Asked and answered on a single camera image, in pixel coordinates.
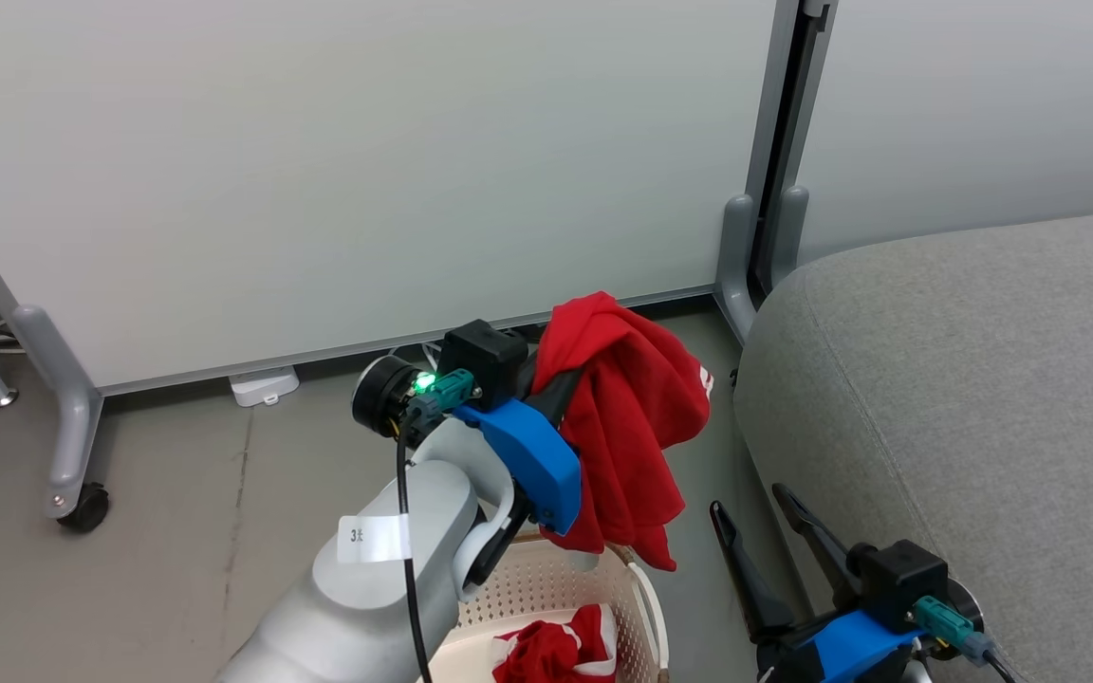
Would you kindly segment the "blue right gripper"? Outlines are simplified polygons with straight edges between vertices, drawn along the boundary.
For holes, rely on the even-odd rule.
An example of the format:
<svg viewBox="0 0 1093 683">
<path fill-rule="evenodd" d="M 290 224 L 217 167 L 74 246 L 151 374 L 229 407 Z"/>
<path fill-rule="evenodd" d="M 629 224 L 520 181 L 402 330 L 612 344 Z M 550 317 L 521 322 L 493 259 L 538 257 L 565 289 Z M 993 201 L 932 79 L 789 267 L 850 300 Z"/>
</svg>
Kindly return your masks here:
<svg viewBox="0 0 1093 683">
<path fill-rule="evenodd" d="M 847 566 L 847 547 L 799 501 L 794 488 L 771 485 L 786 523 L 802 535 L 836 609 L 858 609 L 861 582 Z M 832 613 L 804 623 L 772 591 L 745 547 L 745 537 L 719 501 L 710 518 L 726 570 L 736 592 L 750 641 L 756 645 L 756 683 L 915 683 L 908 674 L 915 645 L 927 633 L 894 633 L 862 610 Z"/>
</svg>

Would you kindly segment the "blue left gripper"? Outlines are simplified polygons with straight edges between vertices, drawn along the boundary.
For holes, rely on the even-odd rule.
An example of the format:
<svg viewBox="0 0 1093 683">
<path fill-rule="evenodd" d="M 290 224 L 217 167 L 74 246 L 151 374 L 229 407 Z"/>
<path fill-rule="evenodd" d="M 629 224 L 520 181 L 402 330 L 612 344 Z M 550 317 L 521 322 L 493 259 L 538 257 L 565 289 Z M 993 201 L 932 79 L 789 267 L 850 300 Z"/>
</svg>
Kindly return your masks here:
<svg viewBox="0 0 1093 683">
<path fill-rule="evenodd" d="M 556 535 L 568 535 L 581 509 L 580 458 L 559 433 L 580 385 L 583 368 L 559 373 L 532 388 L 534 366 L 520 369 L 520 399 L 483 412 L 456 407 L 455 419 L 472 425 L 520 485 L 534 519 Z"/>
</svg>

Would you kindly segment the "plain red garment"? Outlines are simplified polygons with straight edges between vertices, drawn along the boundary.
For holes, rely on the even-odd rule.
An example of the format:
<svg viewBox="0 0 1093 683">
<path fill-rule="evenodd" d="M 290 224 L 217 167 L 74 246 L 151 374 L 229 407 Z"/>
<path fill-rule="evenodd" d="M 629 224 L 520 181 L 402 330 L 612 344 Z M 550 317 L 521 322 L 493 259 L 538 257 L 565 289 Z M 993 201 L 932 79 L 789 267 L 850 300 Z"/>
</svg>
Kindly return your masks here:
<svg viewBox="0 0 1093 683">
<path fill-rule="evenodd" d="M 581 509 L 559 547 L 633 549 L 674 572 L 665 527 L 685 508 L 665 450 L 695 438 L 712 413 L 712 375 L 677 335 L 606 291 L 554 307 L 537 349 L 533 392 L 571 370 L 580 382 L 560 431 L 581 463 Z"/>
</svg>

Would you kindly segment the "red garment with white trim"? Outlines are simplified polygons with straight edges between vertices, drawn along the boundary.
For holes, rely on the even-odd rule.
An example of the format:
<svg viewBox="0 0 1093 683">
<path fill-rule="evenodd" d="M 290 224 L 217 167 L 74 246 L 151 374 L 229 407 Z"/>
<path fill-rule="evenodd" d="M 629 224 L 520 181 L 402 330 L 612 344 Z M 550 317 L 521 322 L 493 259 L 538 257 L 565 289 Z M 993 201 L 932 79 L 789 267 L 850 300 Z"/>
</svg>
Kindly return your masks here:
<svg viewBox="0 0 1093 683">
<path fill-rule="evenodd" d="M 619 627 L 607 604 L 581 607 L 565 623 L 537 619 L 491 641 L 495 683 L 616 683 Z"/>
</svg>

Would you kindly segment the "cream perforated laundry basket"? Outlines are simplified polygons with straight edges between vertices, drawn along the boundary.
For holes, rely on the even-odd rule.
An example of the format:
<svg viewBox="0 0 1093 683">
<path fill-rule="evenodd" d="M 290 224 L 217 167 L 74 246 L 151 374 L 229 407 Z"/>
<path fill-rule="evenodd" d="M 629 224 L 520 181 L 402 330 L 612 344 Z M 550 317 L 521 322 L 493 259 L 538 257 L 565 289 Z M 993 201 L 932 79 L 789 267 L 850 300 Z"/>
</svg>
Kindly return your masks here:
<svg viewBox="0 0 1093 683">
<path fill-rule="evenodd" d="M 626 547 L 610 545 L 590 569 L 577 555 L 538 537 L 520 535 L 431 657 L 435 683 L 495 683 L 494 641 L 534 621 L 568 622 L 577 610 L 604 604 L 615 625 L 613 683 L 671 683 L 671 649 L 653 582 Z"/>
</svg>

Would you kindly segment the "grey fabric sofa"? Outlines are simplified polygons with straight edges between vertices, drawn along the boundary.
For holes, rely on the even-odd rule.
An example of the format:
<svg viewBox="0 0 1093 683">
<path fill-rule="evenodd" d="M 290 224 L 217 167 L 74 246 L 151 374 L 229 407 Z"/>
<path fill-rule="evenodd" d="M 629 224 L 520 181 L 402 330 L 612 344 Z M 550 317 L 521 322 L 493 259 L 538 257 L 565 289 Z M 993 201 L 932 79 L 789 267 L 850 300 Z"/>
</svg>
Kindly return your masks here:
<svg viewBox="0 0 1093 683">
<path fill-rule="evenodd" d="M 798 268 L 733 407 L 765 486 L 940 555 L 1029 683 L 1093 683 L 1093 216 Z"/>
</svg>

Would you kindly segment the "white power adapter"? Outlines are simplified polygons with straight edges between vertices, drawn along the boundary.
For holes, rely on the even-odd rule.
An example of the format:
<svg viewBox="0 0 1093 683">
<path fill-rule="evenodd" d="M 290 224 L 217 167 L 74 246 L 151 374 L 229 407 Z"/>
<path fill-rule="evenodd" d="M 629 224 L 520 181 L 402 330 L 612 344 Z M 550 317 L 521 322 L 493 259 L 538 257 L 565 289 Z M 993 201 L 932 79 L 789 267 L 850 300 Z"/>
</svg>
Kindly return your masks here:
<svg viewBox="0 0 1093 683">
<path fill-rule="evenodd" d="M 292 366 L 231 375 L 227 380 L 238 407 L 277 405 L 281 397 L 299 388 L 298 372 Z"/>
</svg>

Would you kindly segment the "wide white partition panel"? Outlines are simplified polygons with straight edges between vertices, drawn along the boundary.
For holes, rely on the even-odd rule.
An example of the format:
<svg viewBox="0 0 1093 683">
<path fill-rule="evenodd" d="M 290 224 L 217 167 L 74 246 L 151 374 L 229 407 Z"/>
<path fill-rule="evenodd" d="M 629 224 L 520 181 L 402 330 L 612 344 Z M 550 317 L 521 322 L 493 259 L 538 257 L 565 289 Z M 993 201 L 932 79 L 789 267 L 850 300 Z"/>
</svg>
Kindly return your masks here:
<svg viewBox="0 0 1093 683">
<path fill-rule="evenodd" d="M 0 276 L 130 392 L 712 288 L 778 0 L 0 0 Z"/>
</svg>

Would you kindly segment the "black caster wheel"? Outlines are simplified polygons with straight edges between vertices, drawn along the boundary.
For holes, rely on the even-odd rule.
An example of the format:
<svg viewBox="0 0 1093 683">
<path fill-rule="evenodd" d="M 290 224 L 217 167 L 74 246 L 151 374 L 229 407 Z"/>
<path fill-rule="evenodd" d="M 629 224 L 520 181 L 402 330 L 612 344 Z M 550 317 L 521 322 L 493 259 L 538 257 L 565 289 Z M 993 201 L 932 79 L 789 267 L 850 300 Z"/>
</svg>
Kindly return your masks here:
<svg viewBox="0 0 1093 683">
<path fill-rule="evenodd" d="M 57 519 L 57 525 L 66 532 L 90 533 L 107 518 L 110 510 L 110 494 L 101 483 L 83 483 L 75 507 Z"/>
</svg>

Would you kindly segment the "grey partition foot with caster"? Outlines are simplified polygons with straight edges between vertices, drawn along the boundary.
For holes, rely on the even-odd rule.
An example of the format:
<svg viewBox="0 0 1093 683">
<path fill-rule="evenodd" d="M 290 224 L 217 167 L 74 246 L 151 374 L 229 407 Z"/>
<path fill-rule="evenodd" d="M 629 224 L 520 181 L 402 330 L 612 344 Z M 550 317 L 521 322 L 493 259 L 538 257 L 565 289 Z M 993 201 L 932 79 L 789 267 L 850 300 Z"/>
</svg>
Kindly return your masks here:
<svg viewBox="0 0 1093 683">
<path fill-rule="evenodd" d="M 104 398 L 42 307 L 14 308 L 11 329 L 57 401 L 58 427 L 45 501 L 45 514 L 57 523 L 75 507 L 83 483 L 95 483 L 87 479 L 87 470 Z"/>
</svg>

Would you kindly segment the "narrow white partition panel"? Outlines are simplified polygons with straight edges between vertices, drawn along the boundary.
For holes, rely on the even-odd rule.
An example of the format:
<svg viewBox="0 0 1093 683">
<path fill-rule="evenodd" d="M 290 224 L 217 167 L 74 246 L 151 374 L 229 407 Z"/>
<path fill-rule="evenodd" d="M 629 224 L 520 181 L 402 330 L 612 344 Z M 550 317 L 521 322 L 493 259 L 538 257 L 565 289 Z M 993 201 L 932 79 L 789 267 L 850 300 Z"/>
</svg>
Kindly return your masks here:
<svg viewBox="0 0 1093 683">
<path fill-rule="evenodd" d="M 838 0 L 799 260 L 1093 213 L 1093 0 Z"/>
</svg>

